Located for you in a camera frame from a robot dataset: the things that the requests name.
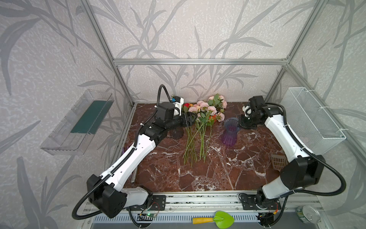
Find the purple ribbed glass vase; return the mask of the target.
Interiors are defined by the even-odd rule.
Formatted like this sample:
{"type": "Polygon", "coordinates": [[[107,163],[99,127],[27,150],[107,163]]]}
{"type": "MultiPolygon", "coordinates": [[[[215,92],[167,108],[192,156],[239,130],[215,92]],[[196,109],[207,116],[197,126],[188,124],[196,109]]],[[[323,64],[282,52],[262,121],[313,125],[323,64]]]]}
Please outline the purple ribbed glass vase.
{"type": "Polygon", "coordinates": [[[237,142],[238,132],[240,130],[239,119],[229,118],[224,123],[225,131],[222,135],[222,142],[228,147],[232,147],[237,142]]]}

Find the red rose stem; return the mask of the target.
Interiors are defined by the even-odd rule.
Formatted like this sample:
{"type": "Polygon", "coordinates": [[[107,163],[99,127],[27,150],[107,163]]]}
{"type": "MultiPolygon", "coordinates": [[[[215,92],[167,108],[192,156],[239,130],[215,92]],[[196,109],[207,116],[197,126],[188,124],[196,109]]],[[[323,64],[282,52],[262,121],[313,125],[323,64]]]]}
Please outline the red rose stem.
{"type": "Polygon", "coordinates": [[[208,135],[208,138],[207,138],[206,144],[205,144],[204,161],[206,161],[206,159],[207,159],[208,148],[209,148],[210,140],[212,137],[212,128],[213,128],[213,125],[215,124],[215,122],[216,122],[216,115],[210,116],[208,119],[208,122],[207,122],[207,126],[209,127],[209,135],[208,135]]]}

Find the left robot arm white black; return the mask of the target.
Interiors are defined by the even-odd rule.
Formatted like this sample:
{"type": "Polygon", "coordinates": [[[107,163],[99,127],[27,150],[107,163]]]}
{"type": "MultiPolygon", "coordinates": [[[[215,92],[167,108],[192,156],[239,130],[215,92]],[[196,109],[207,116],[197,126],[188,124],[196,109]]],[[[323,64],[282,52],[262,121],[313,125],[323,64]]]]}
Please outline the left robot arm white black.
{"type": "Polygon", "coordinates": [[[178,103],[163,102],[156,106],[153,115],[141,124],[133,144],[101,175],[91,175],[87,182],[86,199],[98,211],[114,218],[123,209],[132,206],[149,206],[152,192],[146,188],[125,188],[126,181],[143,159],[166,137],[179,127],[191,127],[197,114],[184,112],[178,103]]]}

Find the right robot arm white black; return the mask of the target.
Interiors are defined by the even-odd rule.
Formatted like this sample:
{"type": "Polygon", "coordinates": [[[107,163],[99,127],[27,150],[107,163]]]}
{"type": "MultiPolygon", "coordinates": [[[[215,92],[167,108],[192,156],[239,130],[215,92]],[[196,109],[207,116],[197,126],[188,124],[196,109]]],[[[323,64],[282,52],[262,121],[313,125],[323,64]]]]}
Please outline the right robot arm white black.
{"type": "Polygon", "coordinates": [[[314,159],[308,149],[293,132],[287,122],[286,109],[279,104],[267,103],[262,96],[254,96],[245,106],[239,126],[256,129],[266,126],[274,135],[288,164],[280,170],[278,178],[258,189],[254,203],[260,209],[267,209],[279,198],[295,193],[296,190],[316,185],[322,175],[325,159],[314,159]]]}

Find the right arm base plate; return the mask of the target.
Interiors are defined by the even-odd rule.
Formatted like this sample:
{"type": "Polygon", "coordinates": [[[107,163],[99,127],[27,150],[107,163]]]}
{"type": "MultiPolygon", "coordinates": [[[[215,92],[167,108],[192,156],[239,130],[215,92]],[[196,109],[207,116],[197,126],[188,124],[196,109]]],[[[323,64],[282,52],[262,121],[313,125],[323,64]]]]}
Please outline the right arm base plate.
{"type": "Polygon", "coordinates": [[[243,210],[281,210],[279,199],[267,199],[262,194],[246,194],[240,193],[238,195],[239,201],[242,204],[243,210]]]}

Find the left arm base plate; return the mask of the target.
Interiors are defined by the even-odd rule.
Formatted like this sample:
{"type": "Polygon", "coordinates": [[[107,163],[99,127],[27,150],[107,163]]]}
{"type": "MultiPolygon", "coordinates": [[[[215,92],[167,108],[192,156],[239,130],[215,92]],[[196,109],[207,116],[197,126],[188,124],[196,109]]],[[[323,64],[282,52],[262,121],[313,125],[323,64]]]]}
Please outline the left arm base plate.
{"type": "Polygon", "coordinates": [[[132,207],[133,211],[142,210],[153,210],[163,211],[166,206],[166,195],[155,195],[149,196],[143,205],[136,205],[132,207]]]}

